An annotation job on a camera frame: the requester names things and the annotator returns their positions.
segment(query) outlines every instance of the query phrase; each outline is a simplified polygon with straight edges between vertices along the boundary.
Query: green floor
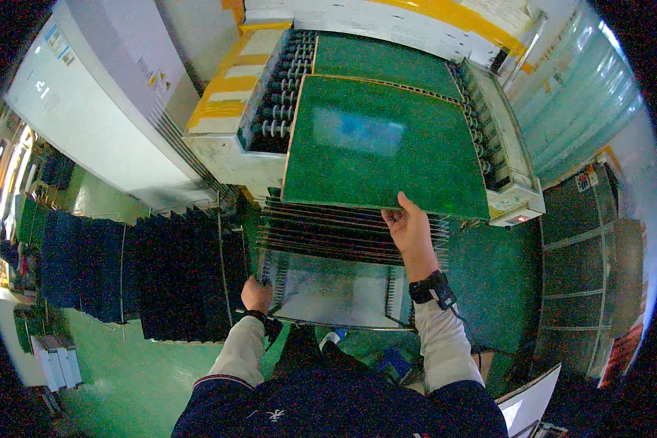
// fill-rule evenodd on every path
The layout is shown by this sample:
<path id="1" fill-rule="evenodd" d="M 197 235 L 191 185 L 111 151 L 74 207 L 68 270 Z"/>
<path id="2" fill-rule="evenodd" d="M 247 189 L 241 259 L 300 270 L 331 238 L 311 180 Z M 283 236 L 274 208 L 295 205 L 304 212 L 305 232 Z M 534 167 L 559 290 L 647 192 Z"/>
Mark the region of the green floor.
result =
<path id="1" fill-rule="evenodd" d="M 148 209 L 103 184 L 84 174 L 81 186 L 73 191 L 78 193 L 78 208 L 120 213 L 128 222 L 137 214 L 148 215 Z M 249 210 L 244 216 L 245 231 L 253 242 L 259 212 Z M 461 233 L 457 224 L 451 226 L 447 274 L 460 312 L 472 327 L 469 336 L 476 345 L 512 353 L 535 311 L 540 279 L 538 229 L 534 222 L 513 231 L 481 226 Z M 251 254 L 255 260 L 257 251 L 252 246 Z M 71 309 L 65 313 L 85 381 L 64 394 L 70 417 L 94 437 L 169 436 L 193 382 L 209 371 L 221 346 L 146 341 L 139 321 L 126 326 L 124 342 L 121 326 L 105 327 Z M 266 378 L 280 356 L 288 330 L 286 326 L 261 361 Z M 324 333 L 325 329 L 317 329 L 317 336 Z M 381 360 L 381 352 L 393 345 L 409 359 L 418 355 L 418 338 L 412 333 L 352 331 L 341 344 L 344 351 L 370 365 Z M 488 389 L 495 396 L 507 390 L 502 376 L 510 365 L 506 356 L 495 355 L 488 381 Z"/>

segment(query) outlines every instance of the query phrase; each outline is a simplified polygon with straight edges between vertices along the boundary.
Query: transparent plastic sheet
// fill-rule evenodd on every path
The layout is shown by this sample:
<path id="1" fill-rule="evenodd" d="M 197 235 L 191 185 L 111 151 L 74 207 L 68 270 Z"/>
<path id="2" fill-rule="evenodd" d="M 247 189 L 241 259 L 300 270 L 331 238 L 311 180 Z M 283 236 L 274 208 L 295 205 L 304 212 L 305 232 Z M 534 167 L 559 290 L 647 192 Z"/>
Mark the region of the transparent plastic sheet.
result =
<path id="1" fill-rule="evenodd" d="M 642 105 L 630 67 L 602 27 L 580 4 L 512 102 L 544 187 L 592 157 Z"/>

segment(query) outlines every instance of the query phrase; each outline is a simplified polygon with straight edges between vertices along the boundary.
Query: black wrist strap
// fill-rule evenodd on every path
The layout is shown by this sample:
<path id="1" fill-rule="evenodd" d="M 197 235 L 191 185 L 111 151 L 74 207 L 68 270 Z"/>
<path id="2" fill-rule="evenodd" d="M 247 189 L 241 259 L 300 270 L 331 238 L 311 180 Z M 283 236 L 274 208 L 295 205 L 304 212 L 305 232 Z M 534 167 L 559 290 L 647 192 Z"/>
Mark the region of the black wrist strap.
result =
<path id="1" fill-rule="evenodd" d="M 447 277 L 439 270 L 433 271 L 424 280 L 409 283 L 409 295 L 417 304 L 427 303 L 431 300 L 438 302 L 443 310 L 452 308 L 456 303 L 456 296 L 447 285 Z"/>
<path id="2" fill-rule="evenodd" d="M 243 315 L 257 318 L 258 321 L 263 322 L 263 327 L 265 326 L 265 323 L 268 321 L 267 315 L 262 311 L 245 311 Z"/>
<path id="3" fill-rule="evenodd" d="M 268 346 L 268 349 L 272 346 L 272 344 L 277 340 L 277 337 L 280 335 L 280 332 L 282 331 L 282 323 L 274 318 L 268 317 L 265 313 L 261 311 L 245 311 L 244 316 L 252 316 L 254 318 L 257 318 L 260 322 L 263 323 L 263 328 L 265 330 L 265 336 L 268 337 L 268 342 L 270 342 L 270 345 Z"/>

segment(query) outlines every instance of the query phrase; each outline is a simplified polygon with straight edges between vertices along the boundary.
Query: shoe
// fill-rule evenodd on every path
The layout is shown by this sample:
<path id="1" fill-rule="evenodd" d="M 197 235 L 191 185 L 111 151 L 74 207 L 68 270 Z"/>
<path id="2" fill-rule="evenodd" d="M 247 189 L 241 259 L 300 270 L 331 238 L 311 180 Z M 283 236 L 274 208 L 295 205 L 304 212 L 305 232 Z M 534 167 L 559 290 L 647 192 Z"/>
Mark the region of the shoe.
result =
<path id="1" fill-rule="evenodd" d="M 324 345 L 326 342 L 331 341 L 334 344 L 338 345 L 339 342 L 348 334 L 347 328 L 337 328 L 334 331 L 330 331 L 324 336 L 322 341 L 319 343 L 319 350 L 324 351 Z"/>

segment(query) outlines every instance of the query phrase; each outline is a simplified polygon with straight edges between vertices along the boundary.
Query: white sleeve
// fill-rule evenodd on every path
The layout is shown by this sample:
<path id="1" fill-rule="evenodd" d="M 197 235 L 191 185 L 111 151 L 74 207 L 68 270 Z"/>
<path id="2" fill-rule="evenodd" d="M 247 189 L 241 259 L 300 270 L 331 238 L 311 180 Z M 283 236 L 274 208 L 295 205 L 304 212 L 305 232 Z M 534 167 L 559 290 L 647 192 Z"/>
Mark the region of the white sleeve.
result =
<path id="1" fill-rule="evenodd" d="M 457 381 L 476 381 L 484 386 L 472 360 L 472 346 L 465 336 L 462 321 L 452 311 L 441 310 L 434 300 L 414 303 L 414 310 L 424 357 L 426 392 Z"/>
<path id="2" fill-rule="evenodd" d="M 243 379 L 252 386 L 261 384 L 263 376 L 258 371 L 258 364 L 265 354 L 264 337 L 263 323 L 253 316 L 244 316 L 229 330 L 224 347 L 208 375 L 226 374 Z"/>

